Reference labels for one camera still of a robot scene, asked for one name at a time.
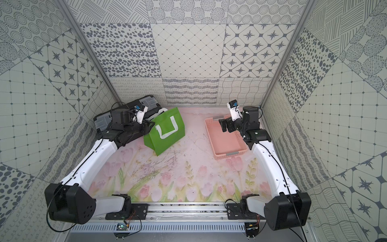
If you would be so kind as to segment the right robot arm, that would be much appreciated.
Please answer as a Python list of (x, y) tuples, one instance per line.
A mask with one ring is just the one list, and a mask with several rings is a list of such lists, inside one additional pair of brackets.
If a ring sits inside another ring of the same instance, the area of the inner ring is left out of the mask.
[(263, 111), (256, 106), (245, 106), (240, 110), (236, 100), (228, 102), (227, 107), (231, 116), (220, 119), (222, 131), (240, 133), (266, 173), (272, 196), (267, 202), (257, 194), (244, 195), (242, 213), (263, 216), (273, 231), (305, 226), (311, 198), (291, 180), (276, 154), (269, 133), (260, 127)]

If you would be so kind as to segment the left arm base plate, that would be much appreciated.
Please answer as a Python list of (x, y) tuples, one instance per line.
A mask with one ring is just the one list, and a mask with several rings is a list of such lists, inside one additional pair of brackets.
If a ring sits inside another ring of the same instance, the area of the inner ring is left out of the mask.
[(105, 216), (106, 220), (125, 220), (125, 219), (136, 219), (145, 220), (148, 212), (149, 204), (135, 203), (125, 205), (119, 212), (108, 213)]

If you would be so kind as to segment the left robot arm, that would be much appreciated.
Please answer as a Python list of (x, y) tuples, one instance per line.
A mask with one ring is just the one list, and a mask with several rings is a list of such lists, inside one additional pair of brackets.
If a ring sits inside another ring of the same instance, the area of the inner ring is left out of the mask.
[(110, 112), (111, 122), (100, 133), (85, 158), (60, 183), (45, 189), (46, 220), (86, 224), (91, 218), (106, 215), (112, 219), (128, 219), (133, 210), (127, 194), (95, 199), (88, 194), (95, 177), (120, 148), (150, 132), (154, 122), (144, 118), (148, 107), (116, 108)]

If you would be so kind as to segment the green insulated delivery bag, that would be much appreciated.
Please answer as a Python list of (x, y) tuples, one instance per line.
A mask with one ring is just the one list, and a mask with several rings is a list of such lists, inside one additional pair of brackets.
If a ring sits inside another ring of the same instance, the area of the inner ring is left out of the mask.
[(157, 156), (185, 136), (185, 125), (177, 107), (167, 110), (152, 120), (155, 125), (144, 136), (144, 145)]

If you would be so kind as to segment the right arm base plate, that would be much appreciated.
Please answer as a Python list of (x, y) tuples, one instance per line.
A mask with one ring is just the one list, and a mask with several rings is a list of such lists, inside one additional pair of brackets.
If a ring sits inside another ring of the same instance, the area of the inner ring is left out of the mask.
[(226, 203), (225, 204), (228, 220), (257, 220), (258, 215), (250, 212), (247, 208), (242, 208), (239, 203)]

